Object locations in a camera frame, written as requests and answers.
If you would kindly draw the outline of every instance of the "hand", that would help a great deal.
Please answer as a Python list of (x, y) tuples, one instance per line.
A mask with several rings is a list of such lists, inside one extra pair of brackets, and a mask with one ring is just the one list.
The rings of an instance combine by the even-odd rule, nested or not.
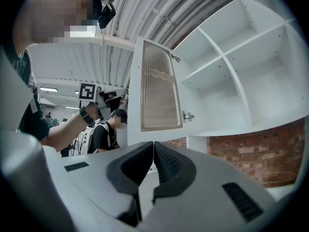
[(85, 107), (85, 111), (93, 120), (97, 120), (99, 118), (98, 117), (98, 107), (93, 102), (90, 102)]

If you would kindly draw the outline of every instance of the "door hinge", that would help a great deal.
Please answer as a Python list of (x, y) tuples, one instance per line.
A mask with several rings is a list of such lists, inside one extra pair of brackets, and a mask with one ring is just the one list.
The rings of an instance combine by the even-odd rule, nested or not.
[(185, 111), (183, 111), (183, 122), (186, 122), (186, 119), (188, 121), (192, 121), (192, 119), (194, 118), (194, 115), (192, 115), (191, 113), (186, 114)]
[(178, 63), (179, 63), (180, 60), (181, 60), (179, 57), (174, 56), (172, 53), (170, 54), (170, 56), (171, 56), (172, 58), (174, 58)]

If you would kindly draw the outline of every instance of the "white cabinet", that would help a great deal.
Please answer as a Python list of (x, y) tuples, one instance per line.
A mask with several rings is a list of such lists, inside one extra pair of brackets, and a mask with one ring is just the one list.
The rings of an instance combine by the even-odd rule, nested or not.
[[(151, 53), (148, 44), (169, 57)], [(156, 67), (169, 61), (169, 74)], [(163, 127), (142, 131), (145, 110), (150, 124)], [(194, 118), (184, 119), (183, 111)], [(234, 0), (174, 51), (138, 38), (129, 90), (129, 145), (248, 133), (308, 114), (309, 51), (281, 0)], [(170, 121), (179, 123), (173, 127)]]

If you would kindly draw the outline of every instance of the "frosted glass panel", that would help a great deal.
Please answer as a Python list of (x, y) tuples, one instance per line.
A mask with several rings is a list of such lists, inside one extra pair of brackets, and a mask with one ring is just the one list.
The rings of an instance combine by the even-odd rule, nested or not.
[(141, 73), (141, 131), (182, 128), (169, 51), (144, 41)]

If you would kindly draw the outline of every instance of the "black cap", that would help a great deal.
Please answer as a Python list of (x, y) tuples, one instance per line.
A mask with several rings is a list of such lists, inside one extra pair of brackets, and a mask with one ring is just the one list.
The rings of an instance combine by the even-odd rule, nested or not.
[(125, 110), (116, 109), (112, 114), (120, 117), (121, 123), (127, 123), (127, 112)]

